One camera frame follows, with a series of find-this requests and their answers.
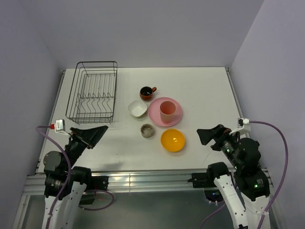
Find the yellow ribbed bowl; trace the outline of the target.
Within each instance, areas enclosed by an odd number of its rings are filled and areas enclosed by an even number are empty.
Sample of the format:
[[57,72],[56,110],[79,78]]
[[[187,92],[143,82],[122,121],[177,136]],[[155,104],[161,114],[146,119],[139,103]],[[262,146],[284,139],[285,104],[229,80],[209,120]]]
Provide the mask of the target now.
[[179,130],[168,129],[161,135],[161,144],[169,152],[179,152],[184,148],[185,137]]

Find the white square bowl green outside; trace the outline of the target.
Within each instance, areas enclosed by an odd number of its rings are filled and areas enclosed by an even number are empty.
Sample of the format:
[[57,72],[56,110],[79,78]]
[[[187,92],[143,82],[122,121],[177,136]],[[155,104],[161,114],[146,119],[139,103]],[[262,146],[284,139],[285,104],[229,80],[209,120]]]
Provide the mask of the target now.
[[148,106],[146,105],[146,103],[144,103],[143,101],[140,101],[140,100],[134,100],[127,107],[128,112],[136,118],[139,118],[143,114],[145,114],[147,109],[148,109]]

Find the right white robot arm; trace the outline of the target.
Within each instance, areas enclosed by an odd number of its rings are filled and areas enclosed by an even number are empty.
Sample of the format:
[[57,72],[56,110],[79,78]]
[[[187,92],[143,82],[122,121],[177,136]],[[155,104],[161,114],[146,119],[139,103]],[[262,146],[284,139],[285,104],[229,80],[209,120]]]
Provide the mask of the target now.
[[207,183],[216,186],[229,210],[235,229],[255,229],[264,214],[270,188],[266,174],[259,166],[259,143],[251,138],[239,138],[231,129],[217,125],[212,129],[197,129],[201,144],[210,141],[213,151],[224,153],[233,165],[231,174],[224,162],[210,164]]

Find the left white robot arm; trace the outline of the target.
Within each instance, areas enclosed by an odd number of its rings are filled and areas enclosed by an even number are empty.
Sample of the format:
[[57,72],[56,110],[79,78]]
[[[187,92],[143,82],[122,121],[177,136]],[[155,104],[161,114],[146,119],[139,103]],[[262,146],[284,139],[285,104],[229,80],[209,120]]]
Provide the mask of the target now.
[[108,176],[92,177],[86,167],[76,167],[77,159],[86,149],[93,149],[108,130],[103,125],[90,129],[70,128],[69,141],[61,147],[55,140],[45,136],[58,147],[43,159],[45,178],[45,212],[42,228],[71,229],[77,209],[87,210],[86,205],[94,202],[95,194],[102,192],[114,195],[108,188]]

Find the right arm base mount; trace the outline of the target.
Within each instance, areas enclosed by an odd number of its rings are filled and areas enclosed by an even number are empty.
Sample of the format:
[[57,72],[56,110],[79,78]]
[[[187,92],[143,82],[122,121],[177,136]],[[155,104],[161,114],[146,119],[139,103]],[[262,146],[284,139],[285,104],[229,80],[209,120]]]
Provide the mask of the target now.
[[193,188],[215,187],[215,184],[209,180],[207,173],[192,173],[187,182],[192,183]]

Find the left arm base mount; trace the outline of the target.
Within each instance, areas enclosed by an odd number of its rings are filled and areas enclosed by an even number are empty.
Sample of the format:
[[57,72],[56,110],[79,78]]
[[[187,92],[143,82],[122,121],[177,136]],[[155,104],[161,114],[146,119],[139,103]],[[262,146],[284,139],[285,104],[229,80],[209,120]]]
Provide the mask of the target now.
[[107,191],[108,189],[108,176],[93,176],[89,182],[89,185],[86,187],[84,194],[81,197],[80,205],[91,205],[97,196],[97,192],[92,190],[104,190]]

